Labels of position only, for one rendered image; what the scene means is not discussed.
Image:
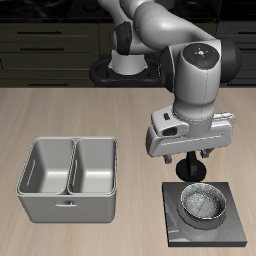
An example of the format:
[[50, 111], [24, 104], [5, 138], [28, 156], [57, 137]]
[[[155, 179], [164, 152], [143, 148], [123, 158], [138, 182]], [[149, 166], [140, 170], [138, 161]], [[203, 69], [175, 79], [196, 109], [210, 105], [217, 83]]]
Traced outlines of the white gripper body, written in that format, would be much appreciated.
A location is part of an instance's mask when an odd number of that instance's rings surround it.
[[159, 157], [186, 153], [190, 151], [226, 147], [232, 141], [232, 128], [235, 116], [231, 113], [215, 114], [211, 129], [200, 137], [178, 138], [159, 137], [153, 125], [150, 125], [146, 135], [146, 150], [149, 156]]

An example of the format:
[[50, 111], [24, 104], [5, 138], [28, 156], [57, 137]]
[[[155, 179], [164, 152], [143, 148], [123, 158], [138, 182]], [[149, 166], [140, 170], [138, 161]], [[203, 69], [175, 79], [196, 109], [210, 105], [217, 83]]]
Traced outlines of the black bowl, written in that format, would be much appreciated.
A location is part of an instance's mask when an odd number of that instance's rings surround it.
[[206, 183], [186, 186], [177, 201], [177, 211], [189, 226], [200, 230], [217, 229], [226, 218], [227, 200], [216, 187]]

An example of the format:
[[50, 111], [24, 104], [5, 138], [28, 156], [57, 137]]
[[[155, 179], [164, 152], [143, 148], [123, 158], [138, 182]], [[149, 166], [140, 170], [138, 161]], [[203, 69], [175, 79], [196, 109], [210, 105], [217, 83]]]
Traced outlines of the white two-bin basket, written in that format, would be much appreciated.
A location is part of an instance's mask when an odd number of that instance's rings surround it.
[[118, 141], [39, 137], [16, 194], [33, 223], [110, 223], [115, 217]]

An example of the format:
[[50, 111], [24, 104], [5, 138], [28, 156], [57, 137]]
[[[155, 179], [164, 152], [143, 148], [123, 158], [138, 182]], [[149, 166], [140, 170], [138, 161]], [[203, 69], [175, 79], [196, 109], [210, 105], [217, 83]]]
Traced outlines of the dark kitchen cupboards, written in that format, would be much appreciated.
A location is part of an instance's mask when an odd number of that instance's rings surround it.
[[[155, 0], [240, 50], [230, 86], [256, 86], [256, 1]], [[0, 87], [96, 87], [90, 67], [114, 49], [114, 20], [98, 0], [0, 0]]]

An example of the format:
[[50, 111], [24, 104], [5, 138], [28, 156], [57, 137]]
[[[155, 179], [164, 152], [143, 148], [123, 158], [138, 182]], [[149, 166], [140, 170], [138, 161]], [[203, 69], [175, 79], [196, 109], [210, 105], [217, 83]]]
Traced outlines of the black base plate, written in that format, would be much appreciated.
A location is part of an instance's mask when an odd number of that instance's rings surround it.
[[153, 54], [144, 55], [147, 68], [138, 74], [118, 74], [109, 68], [112, 60], [110, 54], [103, 54], [100, 59], [90, 67], [89, 76], [96, 87], [160, 87], [158, 74], [158, 60]]

